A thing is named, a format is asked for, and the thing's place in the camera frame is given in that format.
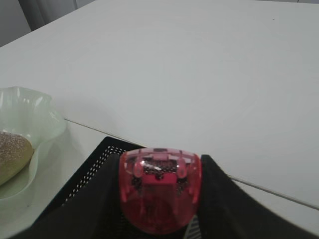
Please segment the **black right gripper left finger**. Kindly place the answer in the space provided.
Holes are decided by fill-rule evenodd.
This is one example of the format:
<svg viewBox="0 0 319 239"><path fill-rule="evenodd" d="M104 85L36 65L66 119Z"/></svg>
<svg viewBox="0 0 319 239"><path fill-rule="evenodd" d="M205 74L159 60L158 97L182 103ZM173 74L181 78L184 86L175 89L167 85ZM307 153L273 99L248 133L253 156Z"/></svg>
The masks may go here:
<svg viewBox="0 0 319 239"><path fill-rule="evenodd" d="M119 205L119 158L110 155L76 196L13 238L124 239L127 222Z"/></svg>

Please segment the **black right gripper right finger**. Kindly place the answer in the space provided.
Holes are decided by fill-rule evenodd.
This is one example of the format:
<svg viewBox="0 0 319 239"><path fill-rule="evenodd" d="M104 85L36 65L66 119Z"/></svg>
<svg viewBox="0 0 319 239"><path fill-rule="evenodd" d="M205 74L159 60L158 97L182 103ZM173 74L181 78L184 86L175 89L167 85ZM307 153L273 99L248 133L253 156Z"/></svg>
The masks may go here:
<svg viewBox="0 0 319 239"><path fill-rule="evenodd" d="M202 185L197 211L203 239L316 239L261 205L217 165L201 156Z"/></svg>

